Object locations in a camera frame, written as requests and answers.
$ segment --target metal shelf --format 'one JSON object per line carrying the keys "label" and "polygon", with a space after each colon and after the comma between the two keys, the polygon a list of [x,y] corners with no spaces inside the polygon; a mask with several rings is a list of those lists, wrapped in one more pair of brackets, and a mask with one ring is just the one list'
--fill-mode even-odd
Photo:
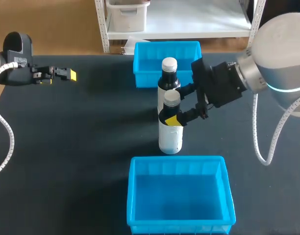
{"label": "metal shelf", "polygon": [[151,0],[147,28],[141,32],[115,32],[109,39],[248,37],[251,24],[238,0]]}

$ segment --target white bottle cap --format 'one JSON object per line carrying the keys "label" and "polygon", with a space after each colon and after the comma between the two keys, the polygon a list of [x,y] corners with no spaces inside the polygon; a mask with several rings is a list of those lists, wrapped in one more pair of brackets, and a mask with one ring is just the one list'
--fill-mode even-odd
{"label": "white bottle cap", "polygon": [[168,90],[164,93],[164,104],[175,107],[180,104],[180,94],[176,90]]}
{"label": "white bottle cap", "polygon": [[173,57],[166,57],[162,61],[162,70],[165,72],[175,72],[177,70],[177,60]]}

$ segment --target white bottle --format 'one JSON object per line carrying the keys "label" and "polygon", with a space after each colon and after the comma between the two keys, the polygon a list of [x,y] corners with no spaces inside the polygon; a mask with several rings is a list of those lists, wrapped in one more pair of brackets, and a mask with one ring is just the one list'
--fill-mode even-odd
{"label": "white bottle", "polygon": [[167,57],[162,61],[162,76],[158,81],[158,114],[163,109],[165,91],[180,87],[179,79],[176,76],[177,60]]}
{"label": "white bottle", "polygon": [[180,94],[176,90],[164,93],[164,105],[159,114],[159,147],[163,153],[175,154],[183,143],[183,126],[169,126],[165,122],[180,112]]}

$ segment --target blue plastic basket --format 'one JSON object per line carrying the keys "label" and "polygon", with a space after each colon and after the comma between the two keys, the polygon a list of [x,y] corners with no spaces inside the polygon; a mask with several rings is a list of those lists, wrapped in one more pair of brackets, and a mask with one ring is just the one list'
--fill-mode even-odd
{"label": "blue plastic basket", "polygon": [[191,63],[202,57],[199,42],[136,43],[134,74],[138,88],[158,86],[162,75],[162,60],[166,57],[177,60],[177,77],[181,86],[193,82]]}
{"label": "blue plastic basket", "polygon": [[228,234],[235,221],[223,157],[131,160],[127,224],[133,234]]}

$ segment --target wooden floor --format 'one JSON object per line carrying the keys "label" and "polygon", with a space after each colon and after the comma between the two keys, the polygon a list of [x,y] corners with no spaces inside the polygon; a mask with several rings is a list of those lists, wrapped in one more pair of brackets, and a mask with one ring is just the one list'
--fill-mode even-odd
{"label": "wooden floor", "polygon": [[0,50],[12,31],[28,34],[34,54],[103,53],[94,0],[0,0]]}

